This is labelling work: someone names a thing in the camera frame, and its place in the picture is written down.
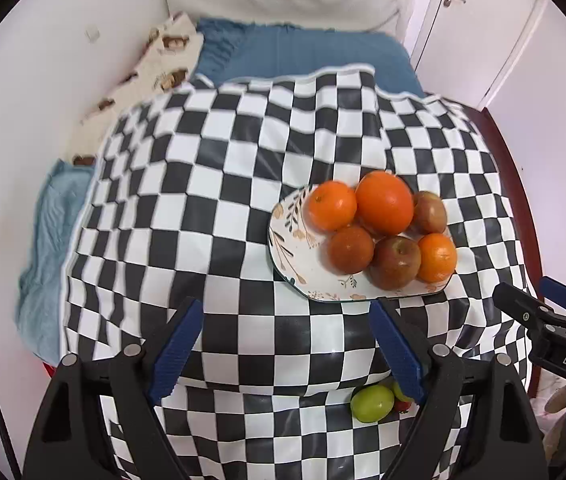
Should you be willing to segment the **orange on plate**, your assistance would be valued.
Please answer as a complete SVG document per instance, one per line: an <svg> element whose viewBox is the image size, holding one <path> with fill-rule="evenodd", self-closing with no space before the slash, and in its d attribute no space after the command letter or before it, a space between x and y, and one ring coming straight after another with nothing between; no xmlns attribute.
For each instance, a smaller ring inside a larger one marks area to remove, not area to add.
<svg viewBox="0 0 566 480"><path fill-rule="evenodd" d="M355 191L341 181L318 185L306 200L306 214L314 228L324 232L348 226L357 213Z"/></svg>

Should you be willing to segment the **small orange mandarin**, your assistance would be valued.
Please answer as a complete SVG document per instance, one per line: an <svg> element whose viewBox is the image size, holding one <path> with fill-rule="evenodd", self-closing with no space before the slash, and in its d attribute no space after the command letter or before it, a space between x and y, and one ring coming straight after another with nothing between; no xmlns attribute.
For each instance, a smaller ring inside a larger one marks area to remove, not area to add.
<svg viewBox="0 0 566 480"><path fill-rule="evenodd" d="M417 242L421 265L417 278L428 284L447 280L456 270L458 255L454 242L445 234L426 234Z"/></svg>

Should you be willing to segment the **red-brown apple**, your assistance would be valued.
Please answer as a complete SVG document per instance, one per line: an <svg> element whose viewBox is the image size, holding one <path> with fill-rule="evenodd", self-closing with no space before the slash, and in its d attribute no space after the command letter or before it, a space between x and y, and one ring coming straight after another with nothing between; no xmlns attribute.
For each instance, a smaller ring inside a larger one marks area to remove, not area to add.
<svg viewBox="0 0 566 480"><path fill-rule="evenodd" d="M414 240L404 236L385 237L376 243L368 267L371 282L382 289L398 289L417 277L421 252Z"/></svg>

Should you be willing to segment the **white door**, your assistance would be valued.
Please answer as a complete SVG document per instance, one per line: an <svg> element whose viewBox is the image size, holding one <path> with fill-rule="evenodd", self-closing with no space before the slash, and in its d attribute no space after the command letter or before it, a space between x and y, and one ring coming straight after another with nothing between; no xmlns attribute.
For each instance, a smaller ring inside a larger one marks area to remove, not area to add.
<svg viewBox="0 0 566 480"><path fill-rule="evenodd" d="M412 52L420 84L480 110L520 59L548 0L431 0Z"/></svg>

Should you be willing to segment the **large green apple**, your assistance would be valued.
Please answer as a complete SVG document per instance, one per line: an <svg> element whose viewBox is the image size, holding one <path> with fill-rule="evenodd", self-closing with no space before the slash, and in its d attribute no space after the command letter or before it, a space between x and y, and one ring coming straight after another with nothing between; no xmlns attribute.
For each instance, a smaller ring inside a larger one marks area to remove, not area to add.
<svg viewBox="0 0 566 480"><path fill-rule="evenodd" d="M394 380L394 382L391 383L391 390L393 390L394 396L399 402L403 402L403 403L413 402L410 396L407 396L405 393L402 392L397 380Z"/></svg>

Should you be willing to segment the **dark orange mandarin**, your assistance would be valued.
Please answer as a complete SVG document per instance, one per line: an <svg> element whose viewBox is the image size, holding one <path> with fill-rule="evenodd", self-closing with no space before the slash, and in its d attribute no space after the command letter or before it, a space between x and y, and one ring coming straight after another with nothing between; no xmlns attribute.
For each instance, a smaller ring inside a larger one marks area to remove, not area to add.
<svg viewBox="0 0 566 480"><path fill-rule="evenodd" d="M374 256L374 240L361 226L345 226L329 240L326 252L332 268L341 274L363 271Z"/></svg>

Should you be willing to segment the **small green apple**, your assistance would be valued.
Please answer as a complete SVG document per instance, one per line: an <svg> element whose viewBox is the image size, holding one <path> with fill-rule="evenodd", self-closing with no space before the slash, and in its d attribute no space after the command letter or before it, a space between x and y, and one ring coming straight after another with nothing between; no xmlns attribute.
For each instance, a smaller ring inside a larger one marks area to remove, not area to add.
<svg viewBox="0 0 566 480"><path fill-rule="evenodd" d="M394 392L377 384L358 391L350 400L350 411L359 422L372 424L386 417L394 404Z"/></svg>

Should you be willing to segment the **red cherry tomato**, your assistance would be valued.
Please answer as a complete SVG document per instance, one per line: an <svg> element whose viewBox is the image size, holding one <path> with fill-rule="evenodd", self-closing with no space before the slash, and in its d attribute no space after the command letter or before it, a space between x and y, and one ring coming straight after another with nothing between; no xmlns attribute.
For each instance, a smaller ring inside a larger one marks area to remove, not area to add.
<svg viewBox="0 0 566 480"><path fill-rule="evenodd" d="M408 412L411 408L412 403L409 401L400 401L397 400L394 404L394 411L397 413L405 413Z"/></svg>

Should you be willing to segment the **light blue towel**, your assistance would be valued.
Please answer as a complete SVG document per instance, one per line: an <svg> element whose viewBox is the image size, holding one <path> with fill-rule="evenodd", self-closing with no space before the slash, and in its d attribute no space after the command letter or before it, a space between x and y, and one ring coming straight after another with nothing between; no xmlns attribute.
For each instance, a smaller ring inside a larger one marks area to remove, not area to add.
<svg viewBox="0 0 566 480"><path fill-rule="evenodd" d="M60 274L93 172L90 166L62 159L48 172L36 200L28 264L18 281L18 334L35 356L52 366L60 359Z"/></svg>

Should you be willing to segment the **bear print pillow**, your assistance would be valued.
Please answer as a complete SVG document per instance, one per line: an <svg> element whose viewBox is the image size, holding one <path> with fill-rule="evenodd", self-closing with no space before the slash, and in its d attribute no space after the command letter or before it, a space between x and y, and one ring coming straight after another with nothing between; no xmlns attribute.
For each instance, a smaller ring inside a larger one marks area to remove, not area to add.
<svg viewBox="0 0 566 480"><path fill-rule="evenodd" d="M151 29L131 72L98 101L70 136L65 158L94 156L110 124L127 108L176 88L191 77L204 36L186 13L170 16Z"/></svg>

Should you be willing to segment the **blue bed sheet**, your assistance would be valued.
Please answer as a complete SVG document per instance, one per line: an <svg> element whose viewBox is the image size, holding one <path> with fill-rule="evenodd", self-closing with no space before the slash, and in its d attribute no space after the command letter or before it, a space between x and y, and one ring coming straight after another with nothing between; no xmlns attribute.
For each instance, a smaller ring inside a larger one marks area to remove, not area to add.
<svg viewBox="0 0 566 480"><path fill-rule="evenodd" d="M204 43L195 72L215 84L237 78L306 75L323 67L368 64L379 88L423 98L403 45L383 32L340 32L290 24L257 25L203 18Z"/></svg>

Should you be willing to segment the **brownish apple on plate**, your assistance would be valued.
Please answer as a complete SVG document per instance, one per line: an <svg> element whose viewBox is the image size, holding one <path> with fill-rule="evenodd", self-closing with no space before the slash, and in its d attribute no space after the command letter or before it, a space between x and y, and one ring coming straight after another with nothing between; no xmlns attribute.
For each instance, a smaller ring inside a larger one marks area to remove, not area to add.
<svg viewBox="0 0 566 480"><path fill-rule="evenodd" d="M440 196L420 191L412 195L413 217L411 229L422 234L443 234L447 228L447 210Z"/></svg>

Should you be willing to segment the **large orange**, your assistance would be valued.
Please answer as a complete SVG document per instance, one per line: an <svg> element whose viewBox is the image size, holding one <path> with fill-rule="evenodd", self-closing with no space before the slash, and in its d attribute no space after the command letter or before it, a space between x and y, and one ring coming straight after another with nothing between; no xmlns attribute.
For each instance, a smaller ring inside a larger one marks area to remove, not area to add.
<svg viewBox="0 0 566 480"><path fill-rule="evenodd" d="M359 182L356 199L359 219L376 235L398 235L412 222L412 193L394 174L370 172Z"/></svg>

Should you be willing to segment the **floral ceramic plate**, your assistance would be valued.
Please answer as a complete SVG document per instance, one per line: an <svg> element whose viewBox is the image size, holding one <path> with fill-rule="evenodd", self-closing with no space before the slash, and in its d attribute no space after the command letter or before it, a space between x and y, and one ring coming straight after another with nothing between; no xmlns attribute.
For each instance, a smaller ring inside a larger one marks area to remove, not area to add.
<svg viewBox="0 0 566 480"><path fill-rule="evenodd" d="M384 290L371 281L368 272L343 274L336 271L325 252L330 232L316 229L306 212L313 184L297 188L273 208L268 226L270 257L282 278L307 298L319 302L357 302L430 296L450 282L428 284L417 278L402 288Z"/></svg>

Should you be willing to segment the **black white checkered cloth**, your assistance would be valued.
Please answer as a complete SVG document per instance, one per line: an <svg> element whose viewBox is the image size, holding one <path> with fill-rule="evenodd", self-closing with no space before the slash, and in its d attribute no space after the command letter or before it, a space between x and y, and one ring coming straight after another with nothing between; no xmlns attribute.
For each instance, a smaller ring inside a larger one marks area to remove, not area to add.
<svg viewBox="0 0 566 480"><path fill-rule="evenodd" d="M353 390L388 374L368 304L300 295L271 258L291 256L303 222L268 233L297 188L373 170L438 194L458 249L441 292L397 309L461 356L505 353L530 376L524 330L492 304L497 284L523 286L526 271L481 133L456 104L383 92L367 66L222 86L199 77L123 112L62 269L62 350L115 356L198 298L203 331L156 410L191 477L379 477L412 418L349 414Z"/></svg>

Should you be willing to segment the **wall socket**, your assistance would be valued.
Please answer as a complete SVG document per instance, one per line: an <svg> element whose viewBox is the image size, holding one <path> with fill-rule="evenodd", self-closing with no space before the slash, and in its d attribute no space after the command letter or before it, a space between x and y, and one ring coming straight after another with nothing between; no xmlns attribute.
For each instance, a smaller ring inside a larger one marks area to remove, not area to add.
<svg viewBox="0 0 566 480"><path fill-rule="evenodd" d="M85 29L85 36L90 42L95 42L100 39L100 31L96 27L88 27Z"/></svg>

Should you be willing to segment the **dark red bed frame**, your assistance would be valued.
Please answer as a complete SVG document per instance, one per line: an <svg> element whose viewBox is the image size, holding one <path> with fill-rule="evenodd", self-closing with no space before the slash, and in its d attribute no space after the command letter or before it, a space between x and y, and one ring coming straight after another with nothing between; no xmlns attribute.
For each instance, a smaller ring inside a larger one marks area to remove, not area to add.
<svg viewBox="0 0 566 480"><path fill-rule="evenodd" d="M516 168L506 140L504 140L488 108L484 107L482 110L475 110L475 108L468 106L463 106L463 108L472 122L477 125L490 153L492 153L492 158L495 159L504 192L506 192L511 203L515 229L522 243L528 276L537 296L542 299L539 282L544 272L542 272L537 232L530 203L528 203L523 182L518 174L518 168Z"/></svg>

